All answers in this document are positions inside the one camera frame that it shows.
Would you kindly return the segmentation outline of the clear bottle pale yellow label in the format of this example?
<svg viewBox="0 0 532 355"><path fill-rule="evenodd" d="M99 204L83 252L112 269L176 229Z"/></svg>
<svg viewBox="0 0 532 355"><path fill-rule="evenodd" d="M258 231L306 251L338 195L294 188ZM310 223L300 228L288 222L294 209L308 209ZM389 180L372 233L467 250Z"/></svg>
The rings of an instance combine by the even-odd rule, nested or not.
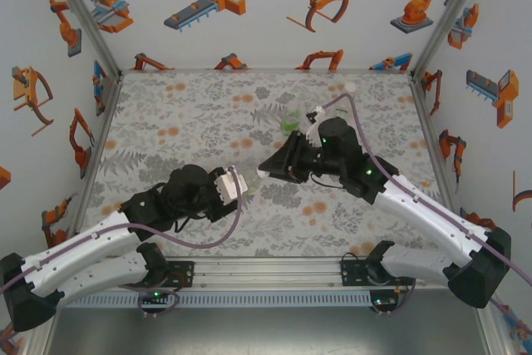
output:
<svg viewBox="0 0 532 355"><path fill-rule="evenodd" d="M264 179L259 178L257 169L247 169L242 173L242 176L247 185L246 195L254 195L259 190Z"/></svg>

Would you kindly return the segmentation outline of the clear bottle dark green label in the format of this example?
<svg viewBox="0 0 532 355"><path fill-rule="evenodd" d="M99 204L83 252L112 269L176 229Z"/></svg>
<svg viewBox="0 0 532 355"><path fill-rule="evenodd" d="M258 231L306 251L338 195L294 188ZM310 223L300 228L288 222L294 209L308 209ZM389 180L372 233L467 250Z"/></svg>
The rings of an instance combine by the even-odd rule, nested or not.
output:
<svg viewBox="0 0 532 355"><path fill-rule="evenodd" d="M354 120L352 111L352 96L349 93L343 93L337 98L337 102L333 106L336 116L343 118L348 123Z"/></svg>

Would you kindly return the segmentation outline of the clear bottle bright green label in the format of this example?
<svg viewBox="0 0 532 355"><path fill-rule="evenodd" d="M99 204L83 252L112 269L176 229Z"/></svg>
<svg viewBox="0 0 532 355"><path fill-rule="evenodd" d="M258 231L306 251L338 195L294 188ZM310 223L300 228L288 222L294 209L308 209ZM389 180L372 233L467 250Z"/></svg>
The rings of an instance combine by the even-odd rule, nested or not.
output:
<svg viewBox="0 0 532 355"><path fill-rule="evenodd" d="M296 111L290 111L287 109L287 105L283 108L280 118L281 131L285 136L289 136L292 131L297 131L302 119L302 113L299 105L299 109Z"/></svg>

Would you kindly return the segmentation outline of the grey floral table mat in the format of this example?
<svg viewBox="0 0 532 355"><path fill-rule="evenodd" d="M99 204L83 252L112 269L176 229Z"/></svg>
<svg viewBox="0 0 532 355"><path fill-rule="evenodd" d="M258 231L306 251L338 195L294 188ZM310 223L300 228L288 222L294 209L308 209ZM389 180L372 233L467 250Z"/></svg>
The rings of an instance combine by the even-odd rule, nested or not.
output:
<svg viewBox="0 0 532 355"><path fill-rule="evenodd" d="M347 82L357 90L346 91ZM280 118L289 101L297 100L301 113L327 105L336 115L333 106L343 93L352 96L353 115L373 152L439 200L406 75L131 74L122 84L81 228L184 165L257 169L285 142ZM304 185L265 179L254 195L244 196L240 218L193 220L176 243L159 239L158 245L169 256L327 257L365 255L383 240L435 248L402 219L323 177Z"/></svg>

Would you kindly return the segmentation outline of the small green-lit circuit board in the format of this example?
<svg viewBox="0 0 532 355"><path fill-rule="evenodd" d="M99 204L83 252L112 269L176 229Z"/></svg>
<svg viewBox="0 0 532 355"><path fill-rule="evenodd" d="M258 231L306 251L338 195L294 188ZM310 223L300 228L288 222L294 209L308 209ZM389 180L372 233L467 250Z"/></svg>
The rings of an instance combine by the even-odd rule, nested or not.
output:
<svg viewBox="0 0 532 355"><path fill-rule="evenodd" d="M392 311L398 305L398 297L394 293L371 292L372 305L384 312Z"/></svg>
<svg viewBox="0 0 532 355"><path fill-rule="evenodd" d="M163 293L161 291L154 291L149 293L141 293L139 295L140 302L143 305L168 305L173 301L173 295Z"/></svg>

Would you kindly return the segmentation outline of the grey metal panel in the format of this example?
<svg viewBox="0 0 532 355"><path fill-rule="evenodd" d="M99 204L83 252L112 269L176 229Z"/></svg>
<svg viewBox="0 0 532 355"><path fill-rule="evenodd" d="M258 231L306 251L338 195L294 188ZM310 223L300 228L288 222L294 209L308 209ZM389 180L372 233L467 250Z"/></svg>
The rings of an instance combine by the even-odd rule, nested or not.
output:
<svg viewBox="0 0 532 355"><path fill-rule="evenodd" d="M378 318L360 308L68 309L46 355L487 355L475 317L447 306Z"/></svg>

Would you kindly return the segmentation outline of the long aluminium base rail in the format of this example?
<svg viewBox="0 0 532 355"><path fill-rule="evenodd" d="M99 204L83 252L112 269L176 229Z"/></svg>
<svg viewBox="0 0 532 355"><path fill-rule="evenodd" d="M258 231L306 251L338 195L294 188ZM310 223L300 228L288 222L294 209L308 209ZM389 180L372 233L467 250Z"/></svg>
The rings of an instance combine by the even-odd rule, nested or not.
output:
<svg viewBox="0 0 532 355"><path fill-rule="evenodd" d="M169 257L195 264L190 291L344 289L337 257Z"/></svg>

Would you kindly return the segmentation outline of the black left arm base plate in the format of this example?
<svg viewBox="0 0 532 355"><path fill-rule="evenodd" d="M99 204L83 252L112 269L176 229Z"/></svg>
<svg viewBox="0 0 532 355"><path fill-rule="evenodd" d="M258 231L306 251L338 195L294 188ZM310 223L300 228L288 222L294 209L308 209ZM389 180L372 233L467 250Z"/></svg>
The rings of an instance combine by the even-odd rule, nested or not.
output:
<svg viewBox="0 0 532 355"><path fill-rule="evenodd" d="M195 263L192 261L169 261L164 266L149 269L137 285L147 288L190 288L194 272Z"/></svg>

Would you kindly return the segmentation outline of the thin aluminium table edge rail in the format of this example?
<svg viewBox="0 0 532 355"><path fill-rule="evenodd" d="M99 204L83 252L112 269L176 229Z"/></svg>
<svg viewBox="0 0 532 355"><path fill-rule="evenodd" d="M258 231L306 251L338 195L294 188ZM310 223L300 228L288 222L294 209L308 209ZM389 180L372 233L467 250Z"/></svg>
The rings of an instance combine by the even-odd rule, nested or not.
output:
<svg viewBox="0 0 532 355"><path fill-rule="evenodd" d="M248 69L222 69L216 70L214 68L175 68L169 70L157 70L157 69L148 69L148 70L132 70L132 69L123 69L121 70L121 75L131 75L131 74L177 74L177 73L224 73L224 74L252 74L252 73L274 73L274 74L289 74L289 73L302 73L302 74L377 74L377 75L407 75L411 76L414 74L414 70L398 70L398 69L387 69L387 70L369 70L367 68L340 68L337 70L328 70L323 68L313 68L309 70L299 70L295 68L248 68Z"/></svg>

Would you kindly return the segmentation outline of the aluminium table side rail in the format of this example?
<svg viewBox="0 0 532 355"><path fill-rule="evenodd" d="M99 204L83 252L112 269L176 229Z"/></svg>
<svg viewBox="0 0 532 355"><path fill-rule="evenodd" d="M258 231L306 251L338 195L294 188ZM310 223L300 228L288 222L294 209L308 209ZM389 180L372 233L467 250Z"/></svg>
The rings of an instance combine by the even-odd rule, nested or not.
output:
<svg viewBox="0 0 532 355"><path fill-rule="evenodd" d="M121 92L122 83L124 79L124 72L121 71L119 73L119 76L116 80L116 82L111 86L111 96L109 98L109 102L107 103L106 111L105 111L105 118L103 119L103 126L101 129L101 135L96 142L96 149L93 152L93 157L91 158L87 177L86 177L86 183L84 186L84 190L82 192L81 199L79 201L79 207L76 213L76 218L73 220L70 226L69 231L69 238L74 237L76 234L79 234L81 232L81 227L83 225L86 210L88 207L88 203L91 197L92 187L95 183L95 179L99 170L99 165L101 162L101 157L103 154L103 150L105 148L105 142L109 134L109 130L111 128L111 123L115 114L117 101Z"/></svg>
<svg viewBox="0 0 532 355"><path fill-rule="evenodd" d="M470 271L469 265L486 246L490 231L467 221L456 211L453 194L445 177L445 161L435 130L431 126L421 83L414 81L412 75L408 76L408 80L443 200L439 203L415 189L403 203L406 206L406 221L438 247L435 252L427 251L412 256L411 269L418 279L448 288L452 282L462 281Z"/></svg>

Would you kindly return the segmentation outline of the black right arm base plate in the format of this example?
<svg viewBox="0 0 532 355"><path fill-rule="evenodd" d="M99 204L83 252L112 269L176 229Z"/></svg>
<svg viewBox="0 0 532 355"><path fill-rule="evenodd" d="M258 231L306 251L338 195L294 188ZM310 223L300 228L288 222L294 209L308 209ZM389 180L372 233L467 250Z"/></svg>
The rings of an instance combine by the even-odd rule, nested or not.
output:
<svg viewBox="0 0 532 355"><path fill-rule="evenodd" d="M392 276L377 261L366 259L342 259L340 273L344 287L412 286L415 283L413 278Z"/></svg>

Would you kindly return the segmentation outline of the slanted aluminium frame post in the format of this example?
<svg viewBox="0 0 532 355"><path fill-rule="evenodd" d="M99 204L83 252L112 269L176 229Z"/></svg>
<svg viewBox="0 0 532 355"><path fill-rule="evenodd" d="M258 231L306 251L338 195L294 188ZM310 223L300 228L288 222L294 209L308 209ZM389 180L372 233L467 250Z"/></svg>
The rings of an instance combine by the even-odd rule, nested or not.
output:
<svg viewBox="0 0 532 355"><path fill-rule="evenodd" d="M428 43L425 45L415 68L413 69L412 79L414 81L420 81L423 77L427 67L431 60L437 54L437 51L441 44L446 39L446 35L451 30L458 13L465 6L466 0L450 0L446 6L446 10L443 12L441 19L436 24L435 31L431 34Z"/></svg>
<svg viewBox="0 0 532 355"><path fill-rule="evenodd" d="M83 0L66 0L71 10L76 14L81 28L84 30L92 45L96 49L98 56L103 61L106 71L109 72L116 81L121 78L121 69L118 67L110 48L107 46L100 30L94 22L88 7Z"/></svg>

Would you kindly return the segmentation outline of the short aluminium frame leg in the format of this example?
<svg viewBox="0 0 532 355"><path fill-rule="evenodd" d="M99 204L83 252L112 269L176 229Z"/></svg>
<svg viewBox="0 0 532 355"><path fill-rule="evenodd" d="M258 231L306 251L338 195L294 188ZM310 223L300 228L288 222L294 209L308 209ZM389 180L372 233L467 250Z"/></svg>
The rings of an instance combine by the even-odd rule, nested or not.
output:
<svg viewBox="0 0 532 355"><path fill-rule="evenodd" d="M515 355L510 330L501 311L490 303L485 308L476 309L476 313L486 355Z"/></svg>
<svg viewBox="0 0 532 355"><path fill-rule="evenodd" d="M17 355L45 355L52 333L52 322L17 335Z"/></svg>

